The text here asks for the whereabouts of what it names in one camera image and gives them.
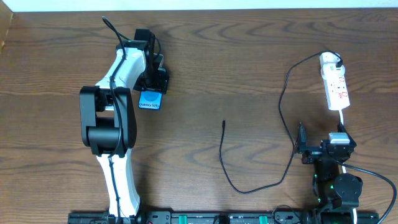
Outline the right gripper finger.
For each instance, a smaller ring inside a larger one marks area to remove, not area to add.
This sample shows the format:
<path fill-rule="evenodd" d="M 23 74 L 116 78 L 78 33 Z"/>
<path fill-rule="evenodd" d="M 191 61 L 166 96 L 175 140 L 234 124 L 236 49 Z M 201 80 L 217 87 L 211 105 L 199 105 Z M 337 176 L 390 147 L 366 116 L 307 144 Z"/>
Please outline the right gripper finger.
<path fill-rule="evenodd" d="M 356 142 L 353 140 L 353 138 L 349 135 L 349 133 L 347 132 L 345 126 L 343 125 L 342 122 L 339 122 L 339 124 L 337 125 L 337 130 L 339 133 L 345 133 L 348 137 L 348 139 L 350 140 L 349 144 L 352 146 L 356 146 Z"/>
<path fill-rule="evenodd" d="M 302 123 L 298 125 L 298 136 L 295 142 L 295 152 L 303 152 L 307 148 L 305 128 Z"/>

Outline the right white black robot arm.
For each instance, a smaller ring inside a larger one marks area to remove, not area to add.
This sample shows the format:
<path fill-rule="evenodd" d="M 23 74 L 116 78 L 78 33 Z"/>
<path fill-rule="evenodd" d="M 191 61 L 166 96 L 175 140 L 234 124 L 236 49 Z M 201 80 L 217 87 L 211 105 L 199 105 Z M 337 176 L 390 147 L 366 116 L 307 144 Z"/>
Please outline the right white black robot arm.
<path fill-rule="evenodd" d="M 319 205 L 302 215 L 304 223 L 353 223 L 355 208 L 363 189 L 360 177 L 340 172 L 357 146 L 340 123 L 319 146 L 308 146 L 305 128 L 298 126 L 295 152 L 302 155 L 302 164 L 314 166 L 313 188 Z"/>

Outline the blue screen Galaxy smartphone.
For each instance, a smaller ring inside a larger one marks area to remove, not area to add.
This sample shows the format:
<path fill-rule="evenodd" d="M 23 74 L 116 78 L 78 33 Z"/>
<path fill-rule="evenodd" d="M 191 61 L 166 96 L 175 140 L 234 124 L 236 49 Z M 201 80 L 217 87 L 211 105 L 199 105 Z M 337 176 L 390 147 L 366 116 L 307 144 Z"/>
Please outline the blue screen Galaxy smartphone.
<path fill-rule="evenodd" d="M 153 91 L 142 91 L 138 107 L 146 110 L 159 110 L 162 104 L 163 94 Z"/>

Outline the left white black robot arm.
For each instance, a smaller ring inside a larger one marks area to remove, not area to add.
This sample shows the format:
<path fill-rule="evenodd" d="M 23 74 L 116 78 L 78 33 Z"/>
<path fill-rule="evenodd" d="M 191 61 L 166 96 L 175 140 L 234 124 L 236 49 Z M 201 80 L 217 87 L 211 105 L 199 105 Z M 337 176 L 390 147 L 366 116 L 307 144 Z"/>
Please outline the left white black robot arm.
<path fill-rule="evenodd" d="M 140 92 L 139 108 L 159 110 L 169 85 L 160 43 L 149 29 L 136 29 L 133 39 L 119 34 L 116 58 L 106 75 L 80 90 L 83 144 L 101 165 L 116 223 L 143 219 L 133 178 L 131 154 L 137 138 L 132 92 Z"/>

